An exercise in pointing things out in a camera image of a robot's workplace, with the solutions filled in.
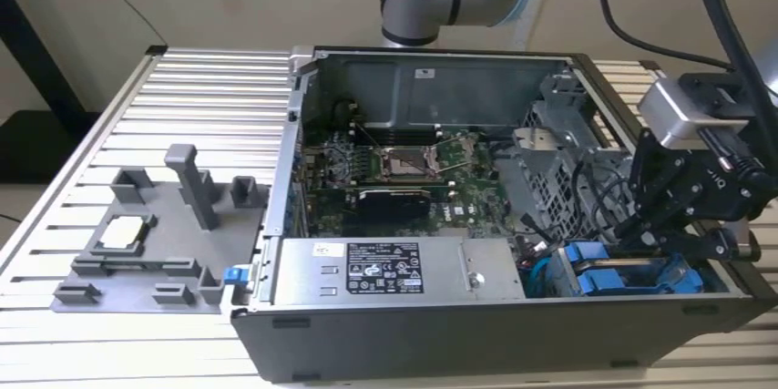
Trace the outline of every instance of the wall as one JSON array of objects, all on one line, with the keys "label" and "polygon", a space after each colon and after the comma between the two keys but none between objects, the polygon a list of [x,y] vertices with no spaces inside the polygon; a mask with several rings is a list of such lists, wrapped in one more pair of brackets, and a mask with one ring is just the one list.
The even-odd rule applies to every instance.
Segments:
[{"label": "wall", "polygon": [[[91,108],[102,107],[158,44],[121,0],[17,0]],[[300,44],[380,45],[377,0],[130,0],[170,46],[289,49]],[[512,30],[442,32],[448,47],[507,46]]]},{"label": "wall", "polygon": [[0,43],[0,124],[19,109],[46,109],[33,83]]},{"label": "wall", "polygon": [[[130,1],[172,46],[288,49],[305,43],[380,44],[376,0]],[[121,0],[18,2],[85,106],[101,108],[144,49],[158,43],[157,37]],[[721,56],[699,0],[611,3],[619,22],[636,36]],[[729,0],[751,47],[763,45],[778,26],[773,4],[773,0]],[[509,26],[445,29],[440,44],[509,49],[512,33]],[[585,52],[600,58],[659,58],[623,44],[609,33],[596,0],[545,0],[528,49]],[[672,72],[688,69],[680,62],[657,60]],[[5,70],[1,53],[0,63]]]},{"label": "wall", "polygon": [[[778,37],[778,0],[727,0],[751,52]],[[643,40],[677,50],[725,59],[701,0],[609,0],[620,27]],[[575,50],[608,59],[653,59],[673,74],[712,69],[655,56],[609,32],[599,0],[545,0],[529,38],[529,49]]]}]

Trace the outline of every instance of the power supply label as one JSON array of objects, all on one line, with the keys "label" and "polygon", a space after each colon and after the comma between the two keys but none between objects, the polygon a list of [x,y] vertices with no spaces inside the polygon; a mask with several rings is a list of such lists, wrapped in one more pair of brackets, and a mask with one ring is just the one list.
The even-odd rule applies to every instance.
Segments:
[{"label": "power supply label", "polygon": [[417,243],[349,243],[349,293],[424,293]]}]

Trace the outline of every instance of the label sticker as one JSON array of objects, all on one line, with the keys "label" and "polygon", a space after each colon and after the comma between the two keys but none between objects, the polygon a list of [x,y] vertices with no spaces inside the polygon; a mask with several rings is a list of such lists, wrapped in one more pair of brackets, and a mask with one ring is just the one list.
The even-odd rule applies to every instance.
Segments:
[{"label": "label sticker", "polygon": [[417,68],[416,69],[416,79],[433,79],[434,69],[433,68]]},{"label": "label sticker", "polygon": [[348,293],[424,293],[417,243],[349,243]]},{"label": "label sticker", "polygon": [[342,257],[345,243],[318,241],[313,243],[313,257]]}]

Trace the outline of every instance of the slotted metal surface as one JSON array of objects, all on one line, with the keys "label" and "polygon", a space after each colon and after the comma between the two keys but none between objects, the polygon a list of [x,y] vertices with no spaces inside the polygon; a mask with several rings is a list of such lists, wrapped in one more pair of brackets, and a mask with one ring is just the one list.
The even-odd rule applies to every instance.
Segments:
[{"label": "slotted metal surface", "polygon": [[[633,107],[651,72],[632,62],[597,66]],[[9,260],[0,274],[0,382],[7,387],[270,386],[254,374],[225,317],[228,306],[222,315],[133,315],[57,314],[47,304],[113,199],[105,185],[120,166],[144,165],[153,180],[173,180],[161,153],[186,141],[197,145],[197,164],[216,181],[252,175],[269,182],[289,91],[285,72],[284,53],[172,49],[141,63],[105,110],[102,129],[85,140],[0,251],[0,261]],[[764,248],[757,267],[778,286],[773,206],[753,226]],[[756,389],[778,384],[776,362],[778,312],[769,312],[735,333],[697,337],[645,371],[386,380],[352,382],[350,388]]]}]

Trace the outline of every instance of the gray 3d printed holder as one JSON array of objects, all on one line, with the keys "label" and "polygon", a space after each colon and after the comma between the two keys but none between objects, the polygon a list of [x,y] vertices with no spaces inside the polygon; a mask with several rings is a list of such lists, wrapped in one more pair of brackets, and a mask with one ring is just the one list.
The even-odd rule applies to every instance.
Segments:
[{"label": "gray 3d printed holder", "polygon": [[192,145],[168,149],[180,183],[117,172],[116,199],[54,291],[54,312],[220,312],[220,277],[250,262],[268,190],[252,177],[214,184],[196,155]]}]

